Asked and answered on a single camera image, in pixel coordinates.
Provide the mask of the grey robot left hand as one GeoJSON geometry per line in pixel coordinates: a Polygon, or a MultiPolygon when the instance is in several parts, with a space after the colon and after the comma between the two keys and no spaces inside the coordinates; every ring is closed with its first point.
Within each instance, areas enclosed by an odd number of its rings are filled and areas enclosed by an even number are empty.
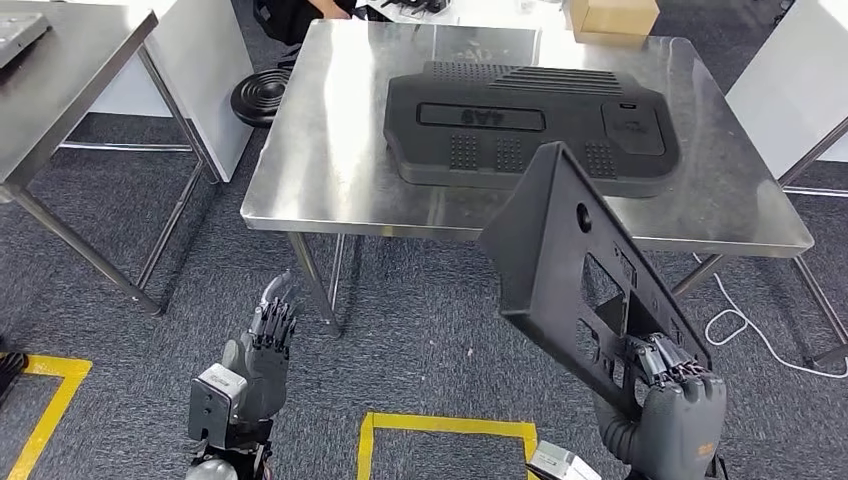
{"type": "Polygon", "coordinates": [[[222,364],[244,378],[238,419],[258,423],[284,405],[291,340],[297,323],[293,275],[286,270],[265,287],[246,331],[224,347],[222,364]]]}

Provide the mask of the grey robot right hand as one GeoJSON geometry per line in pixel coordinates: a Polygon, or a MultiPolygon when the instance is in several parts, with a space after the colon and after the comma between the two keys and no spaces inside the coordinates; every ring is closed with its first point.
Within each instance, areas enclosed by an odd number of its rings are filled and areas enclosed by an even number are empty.
{"type": "Polygon", "coordinates": [[[625,352],[649,390],[636,420],[594,397],[603,445],[630,467],[629,479],[705,479],[723,429],[726,383],[662,333],[629,336],[625,352]]]}

